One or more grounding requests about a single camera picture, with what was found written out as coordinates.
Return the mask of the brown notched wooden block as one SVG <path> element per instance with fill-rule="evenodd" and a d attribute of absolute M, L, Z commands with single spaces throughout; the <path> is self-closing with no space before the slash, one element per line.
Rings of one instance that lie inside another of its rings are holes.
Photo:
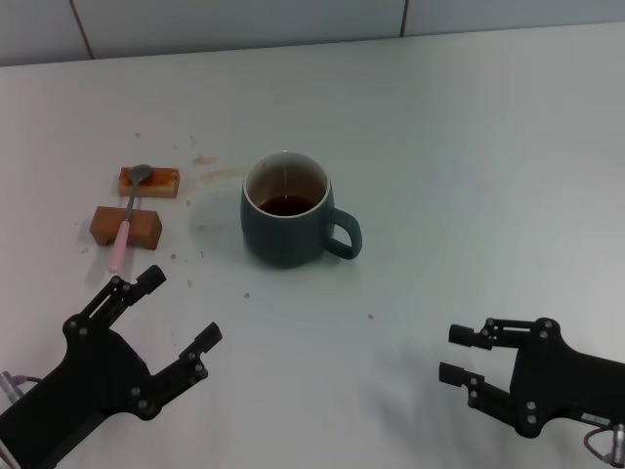
<path fill-rule="evenodd" d="M 98 206 L 90 225 L 90 234 L 99 246 L 111 246 L 119 226 L 125 219 L 125 209 Z M 149 210 L 133 210 L 127 244 L 145 250 L 155 250 L 162 233 L 158 214 Z"/>

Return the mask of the light stained wooden block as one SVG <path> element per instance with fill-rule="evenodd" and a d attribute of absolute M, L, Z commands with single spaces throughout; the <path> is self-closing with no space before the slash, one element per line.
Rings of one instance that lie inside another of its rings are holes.
<path fill-rule="evenodd" d="M 117 193 L 119 196 L 128 197 L 132 191 L 130 179 L 130 167 L 122 167 L 120 170 Z M 180 171 L 175 168 L 154 168 L 149 178 L 141 181 L 136 192 L 137 197 L 150 198 L 176 198 L 180 184 Z"/>

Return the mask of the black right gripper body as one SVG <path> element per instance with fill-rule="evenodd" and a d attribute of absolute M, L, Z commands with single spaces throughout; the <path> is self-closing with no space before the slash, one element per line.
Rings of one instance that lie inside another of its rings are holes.
<path fill-rule="evenodd" d="M 625 424 L 625 363 L 573 350 L 555 320 L 515 321 L 513 326 L 521 335 L 510 394 L 521 436 L 536 438 L 557 418 L 601 429 Z"/>

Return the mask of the grey ceramic cup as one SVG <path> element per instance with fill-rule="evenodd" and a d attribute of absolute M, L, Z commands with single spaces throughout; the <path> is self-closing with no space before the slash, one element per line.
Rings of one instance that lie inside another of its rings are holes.
<path fill-rule="evenodd" d="M 259 209 L 277 194 L 305 196 L 317 206 L 292 217 Z M 325 252 L 352 260 L 362 249 L 360 224 L 335 206 L 326 171 L 313 158 L 293 151 L 265 156 L 250 167 L 242 183 L 240 224 L 252 253 L 279 268 L 302 266 Z"/>

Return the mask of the pink handled metal spoon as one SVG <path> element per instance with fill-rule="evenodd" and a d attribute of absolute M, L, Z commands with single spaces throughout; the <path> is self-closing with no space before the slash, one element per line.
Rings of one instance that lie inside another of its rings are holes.
<path fill-rule="evenodd" d="M 128 236 L 131 229 L 132 212 L 137 191 L 141 182 L 147 180 L 152 174 L 152 167 L 147 164 L 140 164 L 132 167 L 129 171 L 129 178 L 132 183 L 131 193 L 125 209 L 125 218 L 121 222 L 114 243 L 111 248 L 108 271 L 118 273 L 124 265 Z"/>

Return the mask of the dark brown coffee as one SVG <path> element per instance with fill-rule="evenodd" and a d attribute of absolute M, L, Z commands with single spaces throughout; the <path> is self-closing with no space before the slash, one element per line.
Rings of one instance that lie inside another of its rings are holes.
<path fill-rule="evenodd" d="M 259 205 L 259 209 L 277 217 L 292 217 L 304 214 L 317 206 L 314 199 L 294 194 L 277 194 Z"/>

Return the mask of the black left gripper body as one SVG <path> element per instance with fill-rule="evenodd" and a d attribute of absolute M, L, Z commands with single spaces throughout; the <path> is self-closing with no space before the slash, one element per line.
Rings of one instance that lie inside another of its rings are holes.
<path fill-rule="evenodd" d="M 117 413 L 161 410 L 145 362 L 115 331 L 73 316 L 61 363 L 0 414 L 0 467 L 54 469 Z"/>

